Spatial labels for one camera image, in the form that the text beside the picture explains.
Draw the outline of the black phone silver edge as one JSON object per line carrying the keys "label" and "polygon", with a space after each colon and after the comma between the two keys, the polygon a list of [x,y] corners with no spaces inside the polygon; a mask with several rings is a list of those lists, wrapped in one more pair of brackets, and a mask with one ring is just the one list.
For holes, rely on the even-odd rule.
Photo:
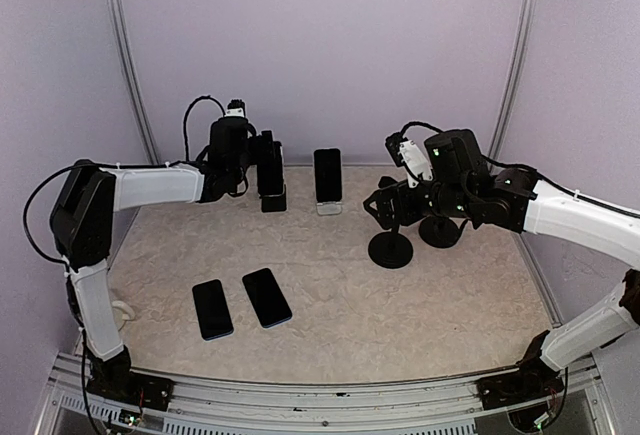
{"label": "black phone silver edge", "polygon": [[313,164],[316,202],[340,202],[343,197],[341,151],[317,149],[313,153]]}

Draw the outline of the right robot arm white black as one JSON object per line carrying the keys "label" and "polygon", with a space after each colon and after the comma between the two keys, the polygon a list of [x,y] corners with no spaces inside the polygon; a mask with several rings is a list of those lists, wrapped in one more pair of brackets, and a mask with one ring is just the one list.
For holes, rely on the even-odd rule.
{"label": "right robot arm white black", "polygon": [[385,146],[406,178],[382,177],[363,203],[382,229],[368,245],[371,260],[381,267],[396,269],[411,261],[413,246],[399,229],[413,224],[436,248],[454,246],[466,224],[494,225],[563,239],[628,265],[623,281],[600,302],[532,340],[511,378],[518,397],[535,397],[551,373],[638,328],[637,211],[569,190],[530,166],[492,160],[470,129],[436,129],[422,146],[400,130]]}

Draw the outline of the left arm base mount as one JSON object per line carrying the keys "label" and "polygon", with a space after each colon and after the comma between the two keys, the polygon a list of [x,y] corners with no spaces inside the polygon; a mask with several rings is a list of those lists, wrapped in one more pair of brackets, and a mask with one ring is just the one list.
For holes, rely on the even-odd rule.
{"label": "left arm base mount", "polygon": [[90,376],[87,391],[105,399],[166,412],[174,382],[165,377],[133,371],[127,347],[104,361],[88,351]]}

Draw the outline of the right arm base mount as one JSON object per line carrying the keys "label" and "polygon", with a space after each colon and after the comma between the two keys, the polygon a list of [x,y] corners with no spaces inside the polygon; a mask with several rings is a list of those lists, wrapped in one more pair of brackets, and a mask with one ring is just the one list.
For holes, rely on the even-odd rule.
{"label": "right arm base mount", "polygon": [[541,350],[527,352],[517,370],[483,377],[476,382],[484,410],[516,405],[560,393],[565,384],[555,371],[541,360]]}

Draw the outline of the black round-base stand rear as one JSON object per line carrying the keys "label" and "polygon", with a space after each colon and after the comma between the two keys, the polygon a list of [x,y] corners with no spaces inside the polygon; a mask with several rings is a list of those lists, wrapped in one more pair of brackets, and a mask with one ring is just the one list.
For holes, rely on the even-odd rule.
{"label": "black round-base stand rear", "polygon": [[426,217],[421,221],[418,233],[427,245],[438,249],[455,246],[461,236],[458,225],[443,217]]}

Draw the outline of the cream ceramic mug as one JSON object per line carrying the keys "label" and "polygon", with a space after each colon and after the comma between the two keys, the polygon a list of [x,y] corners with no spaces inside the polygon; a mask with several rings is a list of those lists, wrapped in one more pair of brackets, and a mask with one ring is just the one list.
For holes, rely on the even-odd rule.
{"label": "cream ceramic mug", "polygon": [[118,331],[122,330],[128,322],[136,318],[136,313],[133,308],[122,300],[112,301],[111,308]]}

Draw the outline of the left aluminium corner post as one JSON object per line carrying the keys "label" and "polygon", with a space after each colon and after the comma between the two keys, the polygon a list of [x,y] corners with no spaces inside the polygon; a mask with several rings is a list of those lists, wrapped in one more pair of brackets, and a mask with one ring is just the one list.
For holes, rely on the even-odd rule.
{"label": "left aluminium corner post", "polygon": [[159,150],[154,139],[151,124],[146,113],[134,58],[127,33],[126,17],[122,0],[107,0],[111,23],[119,54],[124,83],[129,95],[135,124],[139,133],[144,153],[152,164],[160,161]]}

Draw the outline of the black phone blue edge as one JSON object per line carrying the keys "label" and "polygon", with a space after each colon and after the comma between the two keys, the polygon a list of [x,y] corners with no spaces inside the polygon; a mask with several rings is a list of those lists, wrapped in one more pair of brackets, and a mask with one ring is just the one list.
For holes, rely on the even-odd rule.
{"label": "black phone blue edge", "polygon": [[211,341],[234,331],[222,283],[218,279],[192,287],[201,337]]}
{"label": "black phone blue edge", "polygon": [[289,304],[269,268],[244,275],[242,282],[263,328],[274,327],[292,318]]}

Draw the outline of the aluminium front rail frame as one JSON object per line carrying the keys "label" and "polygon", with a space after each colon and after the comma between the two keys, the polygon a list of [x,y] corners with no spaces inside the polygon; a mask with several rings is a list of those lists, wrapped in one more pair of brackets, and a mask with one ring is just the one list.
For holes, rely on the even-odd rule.
{"label": "aluminium front rail frame", "polygon": [[286,384],[232,381],[172,374],[173,391],[164,411],[145,408],[138,424],[118,416],[128,405],[83,396],[81,360],[57,355],[28,433],[54,434],[64,415],[85,432],[103,423],[131,434],[473,434],[489,419],[504,424],[526,401],[487,410],[477,382],[486,372],[410,381],[347,384]]}

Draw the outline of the black folding phone stand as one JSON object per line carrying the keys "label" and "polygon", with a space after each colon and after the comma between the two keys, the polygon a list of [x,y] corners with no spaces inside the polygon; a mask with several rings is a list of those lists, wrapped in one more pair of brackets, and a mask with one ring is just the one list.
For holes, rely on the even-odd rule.
{"label": "black folding phone stand", "polygon": [[287,189],[282,186],[279,194],[265,194],[260,196],[261,211],[263,213],[279,213],[287,210]]}

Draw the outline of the black round-base stand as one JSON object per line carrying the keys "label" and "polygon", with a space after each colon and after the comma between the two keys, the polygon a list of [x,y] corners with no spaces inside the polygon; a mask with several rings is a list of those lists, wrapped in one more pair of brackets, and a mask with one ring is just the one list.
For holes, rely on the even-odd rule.
{"label": "black round-base stand", "polygon": [[369,258],[385,269],[407,266],[413,258],[411,241],[400,233],[400,224],[395,223],[389,231],[376,234],[368,244]]}
{"label": "black round-base stand", "polygon": [[443,217],[426,217],[421,221],[418,233],[427,245],[438,249],[455,246],[461,236],[458,225]]}

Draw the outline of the black round-base stand front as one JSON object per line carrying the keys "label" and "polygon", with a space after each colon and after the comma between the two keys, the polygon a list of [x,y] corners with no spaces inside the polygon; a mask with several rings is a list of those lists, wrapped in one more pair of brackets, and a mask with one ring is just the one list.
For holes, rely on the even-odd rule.
{"label": "black round-base stand front", "polygon": [[413,258],[411,241],[400,233],[400,224],[395,223],[389,231],[376,234],[368,244],[369,258],[385,269],[407,266]]}

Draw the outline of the white folding phone stand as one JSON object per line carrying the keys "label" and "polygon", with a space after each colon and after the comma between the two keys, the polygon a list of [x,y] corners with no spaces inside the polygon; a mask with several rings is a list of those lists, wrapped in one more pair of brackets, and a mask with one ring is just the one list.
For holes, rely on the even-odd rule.
{"label": "white folding phone stand", "polygon": [[341,201],[318,202],[316,211],[319,216],[334,216],[342,213],[343,205]]}

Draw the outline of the aluminium corner post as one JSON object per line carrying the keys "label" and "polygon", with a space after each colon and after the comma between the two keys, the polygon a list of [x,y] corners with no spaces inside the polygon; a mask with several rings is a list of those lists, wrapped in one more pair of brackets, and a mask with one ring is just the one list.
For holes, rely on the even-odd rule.
{"label": "aluminium corner post", "polygon": [[506,140],[508,125],[517,97],[519,82],[524,69],[531,27],[537,0],[522,0],[518,17],[514,47],[506,84],[501,98],[497,122],[489,146],[489,157],[497,158]]}
{"label": "aluminium corner post", "polygon": [[159,150],[154,139],[151,124],[146,113],[134,58],[127,33],[126,17],[122,0],[107,0],[111,23],[119,54],[124,83],[129,95],[135,124],[139,133],[144,153],[152,164],[160,161]]}

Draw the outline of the right aluminium corner post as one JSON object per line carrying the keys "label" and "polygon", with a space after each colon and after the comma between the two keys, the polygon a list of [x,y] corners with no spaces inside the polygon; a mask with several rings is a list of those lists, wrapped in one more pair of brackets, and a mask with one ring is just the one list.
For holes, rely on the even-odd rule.
{"label": "right aluminium corner post", "polygon": [[501,98],[497,122],[489,146],[489,157],[497,158],[506,140],[508,125],[517,97],[519,82],[524,69],[531,27],[537,0],[522,0],[518,17],[514,47],[506,84]]}

